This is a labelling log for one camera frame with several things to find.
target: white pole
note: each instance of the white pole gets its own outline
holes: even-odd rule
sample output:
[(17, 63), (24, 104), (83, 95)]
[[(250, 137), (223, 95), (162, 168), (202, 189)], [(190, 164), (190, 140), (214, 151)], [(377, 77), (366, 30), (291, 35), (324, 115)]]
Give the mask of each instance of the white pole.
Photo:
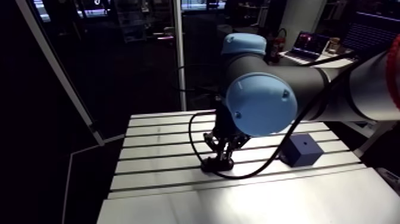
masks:
[[(183, 36), (182, 36), (182, 14), (180, 7), (180, 0), (174, 0), (174, 27), (175, 27), (175, 39), (176, 39), (176, 52), (178, 55), (178, 67), (184, 66), (183, 58)], [(185, 69), (179, 70), (179, 88), (186, 89), (185, 87)], [(179, 92), (180, 97), (180, 109), (186, 111), (186, 93), (183, 91)]]

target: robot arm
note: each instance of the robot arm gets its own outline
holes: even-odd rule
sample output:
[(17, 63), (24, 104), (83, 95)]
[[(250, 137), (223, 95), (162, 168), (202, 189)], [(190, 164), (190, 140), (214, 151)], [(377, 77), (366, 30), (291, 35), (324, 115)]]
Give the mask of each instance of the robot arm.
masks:
[[(389, 54), (378, 54), (356, 67), (346, 79), (336, 79), (338, 69), (268, 66), (263, 60), (265, 46), (265, 39), (257, 35), (235, 33), (225, 38), (215, 127), (204, 134), (217, 156), (202, 160), (196, 153), (203, 171), (227, 178), (217, 172), (233, 167), (230, 157), (234, 150), (252, 136), (267, 136), (299, 121), (304, 109), (333, 80), (337, 85), (307, 110), (305, 120), (400, 120), (400, 69), (395, 67), (400, 59), (398, 44)], [(246, 176), (265, 169), (278, 152)]]
[[(338, 69), (268, 66), (264, 38), (237, 33), (224, 41), (221, 94), (235, 125), (250, 136), (266, 136), (291, 123), (309, 101), (335, 79)], [(400, 120), (386, 80), (388, 54), (357, 67), (305, 116), (315, 121)], [(400, 71), (395, 85), (400, 87)]]

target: blue block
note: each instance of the blue block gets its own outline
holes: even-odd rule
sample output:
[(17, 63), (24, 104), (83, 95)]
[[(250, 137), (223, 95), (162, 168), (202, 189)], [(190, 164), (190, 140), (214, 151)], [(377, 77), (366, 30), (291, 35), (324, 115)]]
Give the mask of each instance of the blue block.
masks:
[(283, 145), (279, 158), (290, 167), (311, 166), (324, 153), (309, 134), (292, 135)]

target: blue joint cap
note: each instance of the blue joint cap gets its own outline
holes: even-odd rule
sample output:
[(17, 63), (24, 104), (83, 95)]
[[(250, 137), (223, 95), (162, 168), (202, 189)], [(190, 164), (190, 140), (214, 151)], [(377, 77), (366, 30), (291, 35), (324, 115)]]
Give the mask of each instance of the blue joint cap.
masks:
[(290, 86), (272, 74), (238, 77), (228, 87), (225, 103), (236, 127), (250, 136), (267, 136), (287, 127), (297, 114)]
[(231, 33), (225, 37), (221, 54), (254, 53), (265, 55), (267, 41), (250, 33)]

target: metal table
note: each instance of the metal table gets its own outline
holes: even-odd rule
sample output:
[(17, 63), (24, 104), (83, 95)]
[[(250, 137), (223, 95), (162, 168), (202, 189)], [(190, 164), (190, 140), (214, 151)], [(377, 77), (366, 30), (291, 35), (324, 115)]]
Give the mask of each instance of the metal table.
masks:
[[(363, 165), (324, 123), (301, 123), (324, 151), (310, 167), (275, 160), (258, 176), (229, 181), (204, 174), (189, 145), (194, 111), (132, 116), (103, 223), (400, 223), (400, 198)], [(194, 120), (193, 140), (203, 157), (202, 134), (214, 116)], [(286, 130), (251, 139), (233, 153), (231, 175), (249, 173), (272, 155)]]

